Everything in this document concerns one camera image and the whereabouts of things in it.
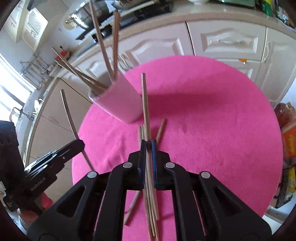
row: stainless steel pot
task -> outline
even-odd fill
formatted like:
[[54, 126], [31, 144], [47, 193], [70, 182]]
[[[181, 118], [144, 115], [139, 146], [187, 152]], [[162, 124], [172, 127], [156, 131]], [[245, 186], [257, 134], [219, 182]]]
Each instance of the stainless steel pot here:
[[[95, 0], [93, 3], [99, 23], [103, 22], [105, 19], [111, 16], [111, 13], [109, 13], [109, 8], [105, 1]], [[70, 15], [70, 18], [81, 28], [85, 30], [90, 28], [93, 25], [93, 22], [91, 18], [89, 3], [82, 3], [80, 5], [80, 8]]]
[[118, 10], [127, 10], [148, 0], [115, 0], [112, 6]]

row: faucet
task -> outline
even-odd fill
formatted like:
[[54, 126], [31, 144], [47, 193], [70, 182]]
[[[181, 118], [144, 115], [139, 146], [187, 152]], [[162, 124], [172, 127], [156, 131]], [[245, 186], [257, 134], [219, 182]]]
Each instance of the faucet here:
[[9, 115], [9, 120], [10, 120], [11, 122], [12, 122], [12, 116], [16, 113], [16, 112], [15, 112], [15, 109], [17, 109], [17, 110], [20, 112], [19, 118], [20, 118], [20, 116], [23, 114], [23, 115], [25, 115], [26, 117], [28, 117], [29, 120], [31, 120], [31, 121], [34, 120], [34, 117], [31, 116], [31, 115], [29, 114], [29, 112], [28, 112], [28, 113], [25, 113], [23, 109], [18, 109], [18, 108], [16, 108], [16, 107], [13, 107], [13, 108], [11, 109], [11, 111], [10, 111], [10, 115]]

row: window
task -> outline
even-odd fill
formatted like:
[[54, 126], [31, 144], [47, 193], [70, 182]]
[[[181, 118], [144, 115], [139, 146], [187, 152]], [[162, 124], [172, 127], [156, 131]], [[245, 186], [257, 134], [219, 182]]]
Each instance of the window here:
[[0, 120], [11, 119], [17, 124], [19, 111], [27, 102], [35, 87], [27, 82], [0, 54]]

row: metal rivet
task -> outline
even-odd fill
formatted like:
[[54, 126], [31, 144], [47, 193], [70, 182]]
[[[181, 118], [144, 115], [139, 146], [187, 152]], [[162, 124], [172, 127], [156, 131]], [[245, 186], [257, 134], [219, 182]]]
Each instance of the metal rivet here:
[[202, 178], [209, 178], [211, 176], [209, 172], [202, 172], [200, 175], [202, 176]]
[[94, 171], [89, 172], [89, 173], [87, 174], [87, 177], [88, 177], [88, 178], [95, 178], [96, 176], [97, 176], [97, 173], [94, 172]]
[[131, 163], [131, 162], [125, 162], [124, 164], [123, 164], [123, 167], [124, 168], [131, 168], [133, 166], [133, 164]]
[[167, 168], [174, 168], [174, 167], [175, 167], [175, 164], [174, 164], [173, 162], [167, 162], [167, 163], [165, 164], [165, 166], [166, 166]]

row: pink tablecloth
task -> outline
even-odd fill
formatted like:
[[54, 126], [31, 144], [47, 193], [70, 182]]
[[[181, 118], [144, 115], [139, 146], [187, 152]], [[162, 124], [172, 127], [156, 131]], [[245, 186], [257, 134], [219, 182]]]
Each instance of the pink tablecloth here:
[[[167, 118], [159, 149], [194, 173], [211, 172], [263, 216], [279, 183], [282, 142], [274, 111], [244, 74], [213, 59], [174, 56], [146, 63], [126, 74], [141, 91], [146, 73], [152, 137]], [[138, 126], [124, 124], [92, 105], [79, 130], [96, 171], [111, 171], [139, 149]], [[73, 183], [89, 168], [82, 155], [72, 162]], [[129, 191], [126, 210], [133, 198]], [[158, 192], [161, 240], [176, 240], [170, 192]], [[123, 240], [148, 240], [144, 203], [138, 202]]]

